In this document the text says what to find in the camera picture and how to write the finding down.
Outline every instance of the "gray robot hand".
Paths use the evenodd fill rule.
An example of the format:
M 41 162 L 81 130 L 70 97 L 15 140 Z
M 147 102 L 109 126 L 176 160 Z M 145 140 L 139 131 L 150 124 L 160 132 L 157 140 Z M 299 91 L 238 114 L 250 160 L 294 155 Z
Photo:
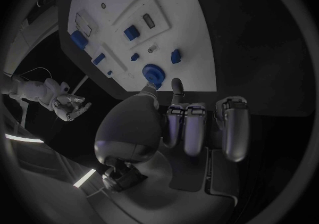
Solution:
M 64 121 L 72 121 L 78 116 L 85 113 L 91 106 L 87 103 L 82 106 L 85 101 L 84 97 L 76 95 L 60 95 L 53 101 L 53 109 L 56 115 Z

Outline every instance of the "round blue knob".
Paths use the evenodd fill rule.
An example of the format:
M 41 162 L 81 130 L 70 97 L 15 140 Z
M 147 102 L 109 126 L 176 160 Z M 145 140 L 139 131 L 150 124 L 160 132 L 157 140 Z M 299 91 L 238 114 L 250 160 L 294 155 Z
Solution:
M 147 64 L 142 72 L 144 77 L 154 84 L 160 84 L 165 79 L 165 73 L 162 68 L 154 64 Z

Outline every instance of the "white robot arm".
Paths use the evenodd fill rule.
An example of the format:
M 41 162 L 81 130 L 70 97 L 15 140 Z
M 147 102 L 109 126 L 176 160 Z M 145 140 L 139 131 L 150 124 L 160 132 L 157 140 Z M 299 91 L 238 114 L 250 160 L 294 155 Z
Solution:
M 26 98 L 30 101 L 39 102 L 43 107 L 54 111 L 64 121 L 72 121 L 86 112 L 91 103 L 82 107 L 84 97 L 68 94 L 70 87 L 62 82 L 59 85 L 53 79 L 40 81 L 24 81 L 21 77 L 4 75 L 2 94 L 9 94 L 10 98 Z

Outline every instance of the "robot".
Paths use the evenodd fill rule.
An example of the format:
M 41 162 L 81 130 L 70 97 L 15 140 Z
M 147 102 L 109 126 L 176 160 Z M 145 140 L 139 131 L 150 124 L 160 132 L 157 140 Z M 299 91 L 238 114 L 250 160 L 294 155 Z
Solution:
M 158 113 L 157 86 L 151 82 L 142 91 L 115 106 L 102 121 L 95 139 L 95 154 L 110 168 L 103 183 L 112 192 L 121 192 L 146 179 L 134 166 L 148 161 L 161 139 L 172 149 L 183 143 L 186 155 L 196 158 L 207 141 L 205 103 L 184 103 L 180 79 L 172 80 L 173 98 L 166 115 Z M 227 161 L 242 161 L 249 148 L 250 118 L 247 101 L 231 96 L 217 102 L 215 131 L 210 141 L 220 145 Z
M 39 102 L 43 107 L 54 111 L 63 121 L 72 121 L 86 112 L 91 103 L 83 106 L 84 97 L 68 94 L 70 87 L 62 82 L 59 85 L 54 79 L 45 82 L 25 81 L 20 76 L 4 76 L 2 94 L 9 95 L 12 99 L 26 98 Z

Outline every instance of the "light strip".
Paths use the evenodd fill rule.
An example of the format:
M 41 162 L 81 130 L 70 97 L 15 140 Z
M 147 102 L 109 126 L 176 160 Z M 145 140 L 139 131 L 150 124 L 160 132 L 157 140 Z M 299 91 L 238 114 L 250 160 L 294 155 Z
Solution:
M 94 169 L 92 169 L 91 171 L 89 171 L 86 175 L 84 175 L 81 179 L 79 179 L 79 181 L 77 181 L 74 185 L 74 187 L 78 188 L 80 187 L 88 178 L 90 178 L 90 176 L 95 172 Z
M 43 143 L 43 141 L 39 140 L 39 139 L 23 138 L 23 137 L 18 137 L 18 136 L 14 136 L 14 135 L 8 135 L 8 134 L 5 134 L 5 137 L 8 139 L 11 139 L 11 140 L 19 140 L 21 142 Z

